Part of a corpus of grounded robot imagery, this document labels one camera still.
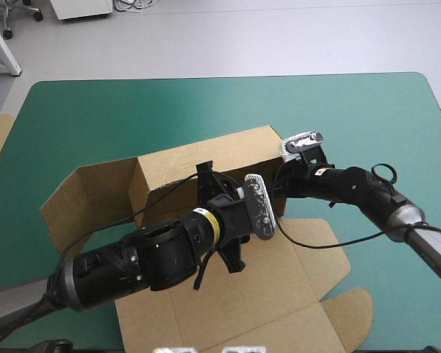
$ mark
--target open cardboard box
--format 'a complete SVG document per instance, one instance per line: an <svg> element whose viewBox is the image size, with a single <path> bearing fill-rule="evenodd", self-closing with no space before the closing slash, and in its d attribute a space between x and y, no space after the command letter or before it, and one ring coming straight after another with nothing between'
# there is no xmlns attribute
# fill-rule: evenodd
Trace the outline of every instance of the open cardboard box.
<svg viewBox="0 0 441 353"><path fill-rule="evenodd" d="M152 203L195 165L213 160L214 170L238 182L258 173L272 183L282 160L281 138L263 126L140 157L87 165L72 172L42 206L51 239L62 251L76 236L131 215ZM196 206L196 180L136 217L138 226L184 213ZM279 214L285 200L276 201ZM286 220L284 226L308 243L332 243L319 219ZM363 289L320 302L350 270L342 249L293 247L276 234L243 246L247 268L227 274L215 255L200 291L193 278L169 290L142 292L116 302L125 349L151 352L161 346L195 346L221 352L223 346L267 346L269 352L351 352L366 337L372 300Z"/></svg>

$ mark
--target teal tabletop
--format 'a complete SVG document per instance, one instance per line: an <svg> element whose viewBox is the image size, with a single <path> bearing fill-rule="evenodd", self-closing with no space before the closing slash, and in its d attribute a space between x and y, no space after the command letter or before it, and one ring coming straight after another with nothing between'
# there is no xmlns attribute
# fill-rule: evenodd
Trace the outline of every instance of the teal tabletop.
<svg viewBox="0 0 441 353"><path fill-rule="evenodd" d="M339 168L393 165L397 189L441 227L441 111L419 74L40 82L0 155L0 287L54 270L58 253L39 207L75 167L266 124L283 137L321 132ZM330 209L320 200L289 200L286 216L325 218L341 241L377 231L357 208ZM132 227L102 232L87 247ZM362 348L441 347L441 281L407 245L381 237L345 252L351 272L329 296L354 287L370 291L374 320ZM121 348L114 304L61 310L16 331L3 346L55 338L79 348Z"/></svg>

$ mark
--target white cabinet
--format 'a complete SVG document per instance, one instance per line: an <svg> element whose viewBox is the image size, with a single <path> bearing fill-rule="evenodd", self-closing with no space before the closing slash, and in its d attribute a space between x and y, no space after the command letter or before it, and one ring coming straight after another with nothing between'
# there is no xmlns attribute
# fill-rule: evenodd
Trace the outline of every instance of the white cabinet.
<svg viewBox="0 0 441 353"><path fill-rule="evenodd" d="M51 4L60 20L112 12L112 0L51 0Z"/></svg>

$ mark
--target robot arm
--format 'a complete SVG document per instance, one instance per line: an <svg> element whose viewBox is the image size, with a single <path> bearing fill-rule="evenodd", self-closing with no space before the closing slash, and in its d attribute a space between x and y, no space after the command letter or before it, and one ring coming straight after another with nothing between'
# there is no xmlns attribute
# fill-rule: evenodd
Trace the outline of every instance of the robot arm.
<svg viewBox="0 0 441 353"><path fill-rule="evenodd" d="M270 194L280 197L313 197L357 206L393 241L409 244L441 278L441 232L426 223L423 210L399 193L392 179L358 167L337 169L327 162L319 132L305 132L282 141L284 164L278 170Z"/></svg>
<svg viewBox="0 0 441 353"><path fill-rule="evenodd" d="M267 240L274 234L265 183L248 174L236 189L232 179L212 171L212 162L196 168L198 207L191 212L70 257L50 277L0 290L0 336L65 307L83 311L146 288L164 290L196 272L198 289L214 252L229 273L242 271L240 247L249 235Z"/></svg>

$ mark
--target chair wheel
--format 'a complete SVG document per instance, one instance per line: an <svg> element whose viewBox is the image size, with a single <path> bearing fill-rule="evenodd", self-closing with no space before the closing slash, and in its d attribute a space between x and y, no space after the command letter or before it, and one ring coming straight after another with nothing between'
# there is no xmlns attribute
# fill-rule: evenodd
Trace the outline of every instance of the chair wheel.
<svg viewBox="0 0 441 353"><path fill-rule="evenodd" d="M38 12L38 13L33 13L32 14L32 17L34 18L34 20L36 21L36 22L39 22L39 21L42 21L43 20L43 14L41 13L41 11L40 12Z"/></svg>
<svg viewBox="0 0 441 353"><path fill-rule="evenodd" d="M12 31L10 31L8 29L3 31L3 38L5 38L5 39L12 39L12 37L13 37L13 32Z"/></svg>

